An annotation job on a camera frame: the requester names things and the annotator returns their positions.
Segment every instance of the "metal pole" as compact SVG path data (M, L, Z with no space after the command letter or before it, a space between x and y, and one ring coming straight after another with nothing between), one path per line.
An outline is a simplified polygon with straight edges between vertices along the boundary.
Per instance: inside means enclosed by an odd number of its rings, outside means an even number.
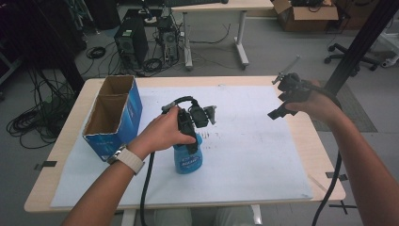
M328 79L325 89L335 95L338 93L398 9L398 0L379 1L366 24L359 31L343 59Z

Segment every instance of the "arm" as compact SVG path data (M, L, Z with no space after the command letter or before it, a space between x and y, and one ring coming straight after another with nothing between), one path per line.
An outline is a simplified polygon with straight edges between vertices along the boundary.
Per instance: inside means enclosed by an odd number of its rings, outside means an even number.
M166 115L155 118L147 128L129 143L127 149L142 160L150 153L173 144L195 142L179 132L177 114L172 107ZM120 199L135 173L120 161L109 166L74 206L63 225L109 225Z
M304 111L331 129L364 225L399 225L399 185L341 109L315 91L307 102L286 108Z

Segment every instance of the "right hand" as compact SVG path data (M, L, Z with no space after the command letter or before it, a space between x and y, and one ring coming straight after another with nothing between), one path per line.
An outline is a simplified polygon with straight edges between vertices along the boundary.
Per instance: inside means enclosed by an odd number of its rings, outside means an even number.
M320 87L317 81L311 81L315 86ZM334 122L336 118L343 114L341 109L337 107L327 96L312 91L309 99L303 103L289 103L285 105L287 110L303 111L318 121L322 121L327 125Z
M179 109L178 106L173 106L167 114L155 118L140 135L129 143L127 149L144 159L150 153L168 149L177 143L196 142L195 138L179 131L177 124Z

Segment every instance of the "table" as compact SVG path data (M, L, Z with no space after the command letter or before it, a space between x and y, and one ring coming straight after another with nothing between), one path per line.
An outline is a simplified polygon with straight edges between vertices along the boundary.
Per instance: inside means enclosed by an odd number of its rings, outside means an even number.
M220 77L179 77L177 78L137 78L139 87L193 87L214 86L225 84L230 86L271 86L275 76L220 76ZM79 98L68 117L56 144L49 154L48 161L56 161L56 165L43 168L35 183L24 209L27 212L68 211L68 208L50 207L50 203L60 179L61 172L68 155L76 141L77 133L91 108L97 90L103 79L90 79L84 85ZM311 120L305 113L299 112L295 117L286 116L294 143L301 158L303 167L308 174L313 198L311 201L321 201L330 184L326 177L327 171L333 171L327 153L320 141ZM342 200L345 192L340 182L337 183L331 200Z
M205 4L189 7L172 8L174 12L183 13L184 23L184 59L187 70L193 70L190 40L186 35L188 25L214 24L239 24L238 35L234 38L243 69L249 65L246 52L243 47L244 26L248 10L272 9L273 4L269 0L230 0L228 4Z

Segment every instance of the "white paper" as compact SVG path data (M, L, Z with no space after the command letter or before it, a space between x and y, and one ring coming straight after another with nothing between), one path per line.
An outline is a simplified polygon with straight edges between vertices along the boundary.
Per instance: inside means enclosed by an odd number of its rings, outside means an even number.
M286 120L273 121L267 116L280 105L272 87L139 88L139 93L143 103L139 132L161 113L163 105L182 96L193 96L202 107L217 106L216 124L196 129L203 139L203 164L198 170L178 174L171 148L156 153L146 198L149 207L312 198ZM51 206L74 206L107 166L80 133ZM147 167L129 184L120 206L139 205Z

